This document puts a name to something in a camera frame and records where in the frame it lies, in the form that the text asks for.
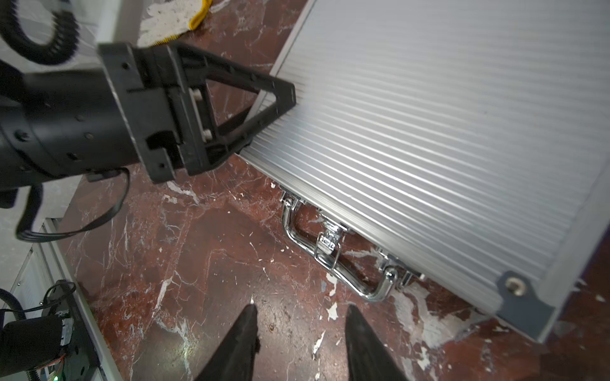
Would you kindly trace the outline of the silver aluminium poker case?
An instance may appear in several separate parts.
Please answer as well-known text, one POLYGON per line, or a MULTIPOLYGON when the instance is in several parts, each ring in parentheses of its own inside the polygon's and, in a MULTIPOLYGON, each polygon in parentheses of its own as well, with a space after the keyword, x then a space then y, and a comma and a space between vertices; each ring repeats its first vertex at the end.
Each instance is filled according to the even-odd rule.
POLYGON ((310 1, 241 156, 545 341, 609 225, 607 1, 310 1))

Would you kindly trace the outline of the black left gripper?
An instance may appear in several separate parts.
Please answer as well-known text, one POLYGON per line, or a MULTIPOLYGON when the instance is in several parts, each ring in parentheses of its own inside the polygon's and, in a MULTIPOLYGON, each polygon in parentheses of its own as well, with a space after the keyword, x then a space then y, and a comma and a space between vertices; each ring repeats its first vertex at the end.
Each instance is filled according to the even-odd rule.
POLYGON ((101 44, 98 54, 140 163, 155 184, 175 179, 181 168, 190 176, 216 169, 296 105, 294 84, 189 44, 101 44), (276 101, 258 111, 247 107, 219 125, 190 92, 208 81, 272 93, 276 101))

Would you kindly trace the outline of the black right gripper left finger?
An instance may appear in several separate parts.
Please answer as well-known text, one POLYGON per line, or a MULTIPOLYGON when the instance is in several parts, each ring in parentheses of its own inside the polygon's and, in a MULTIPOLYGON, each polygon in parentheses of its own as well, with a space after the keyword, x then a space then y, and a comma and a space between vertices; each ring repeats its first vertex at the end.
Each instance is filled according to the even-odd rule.
POLYGON ((257 307, 248 304, 195 380, 251 381, 259 351, 257 307))

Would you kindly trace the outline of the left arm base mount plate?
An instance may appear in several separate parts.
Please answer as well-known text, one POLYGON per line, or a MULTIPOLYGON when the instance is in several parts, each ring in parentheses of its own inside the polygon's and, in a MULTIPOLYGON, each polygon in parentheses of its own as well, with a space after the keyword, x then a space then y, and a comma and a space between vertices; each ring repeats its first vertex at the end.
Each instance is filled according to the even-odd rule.
POLYGON ((57 282, 44 295, 41 315, 61 322, 57 354, 41 369, 47 380, 94 380, 100 361, 87 329, 84 314, 76 301, 76 284, 57 282))

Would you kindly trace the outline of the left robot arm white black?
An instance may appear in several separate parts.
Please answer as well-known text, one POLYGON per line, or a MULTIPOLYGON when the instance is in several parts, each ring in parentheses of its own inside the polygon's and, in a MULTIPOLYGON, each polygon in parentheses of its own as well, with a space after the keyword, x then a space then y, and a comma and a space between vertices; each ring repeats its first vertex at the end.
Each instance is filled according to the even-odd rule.
POLYGON ((296 104, 290 82, 179 41, 145 48, 98 46, 101 68, 60 70, 76 53, 79 26, 70 1, 52 8, 53 34, 31 40, 16 1, 1 4, 1 36, 25 59, 49 71, 1 65, 1 206, 30 190, 16 237, 29 243, 65 239, 33 223, 46 182, 128 176, 142 164, 156 184, 176 171, 211 171, 248 146, 296 104))

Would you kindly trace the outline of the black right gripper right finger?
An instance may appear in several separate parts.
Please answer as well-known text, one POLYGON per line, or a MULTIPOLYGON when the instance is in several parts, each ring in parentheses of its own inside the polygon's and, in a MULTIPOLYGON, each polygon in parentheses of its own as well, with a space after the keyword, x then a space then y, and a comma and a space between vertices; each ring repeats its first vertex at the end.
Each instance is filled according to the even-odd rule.
POLYGON ((349 380, 408 380, 354 305, 346 313, 345 338, 349 380))

